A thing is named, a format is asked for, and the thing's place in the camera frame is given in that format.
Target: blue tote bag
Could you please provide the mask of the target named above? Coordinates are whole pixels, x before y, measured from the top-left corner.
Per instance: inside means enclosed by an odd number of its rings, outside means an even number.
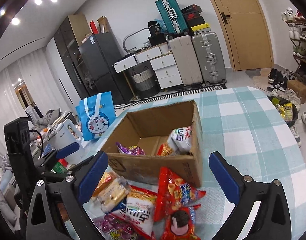
[[[76,110],[84,141],[100,138],[116,119],[111,92],[84,98]]]

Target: black refrigerator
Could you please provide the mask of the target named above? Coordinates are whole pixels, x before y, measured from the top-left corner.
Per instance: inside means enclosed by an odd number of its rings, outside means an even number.
[[[78,49],[99,93],[111,91],[114,105],[131,100],[124,74],[113,67],[122,56],[112,33],[93,34]]]

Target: wooden door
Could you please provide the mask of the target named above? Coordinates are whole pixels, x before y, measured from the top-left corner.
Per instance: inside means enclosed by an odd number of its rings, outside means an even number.
[[[270,68],[272,46],[258,0],[211,0],[235,70]]]

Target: curtain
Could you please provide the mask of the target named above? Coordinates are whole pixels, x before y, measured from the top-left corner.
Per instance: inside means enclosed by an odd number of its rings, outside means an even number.
[[[17,60],[23,80],[43,115],[50,109],[70,110],[51,74],[44,50],[35,50]]]
[[[16,70],[18,68],[15,62],[0,72],[0,166],[2,165],[2,156],[7,153],[4,138],[4,125],[18,117],[27,117],[15,94],[9,75],[9,71],[17,72]]]

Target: white kettle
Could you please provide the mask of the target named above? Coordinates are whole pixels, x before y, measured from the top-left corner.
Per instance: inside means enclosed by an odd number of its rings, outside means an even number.
[[[51,133],[48,143],[56,150],[62,149],[71,143],[77,142],[80,149],[64,159],[70,164],[78,164],[85,155],[85,150],[81,145],[83,134],[79,131],[70,119],[59,123],[55,131]]]

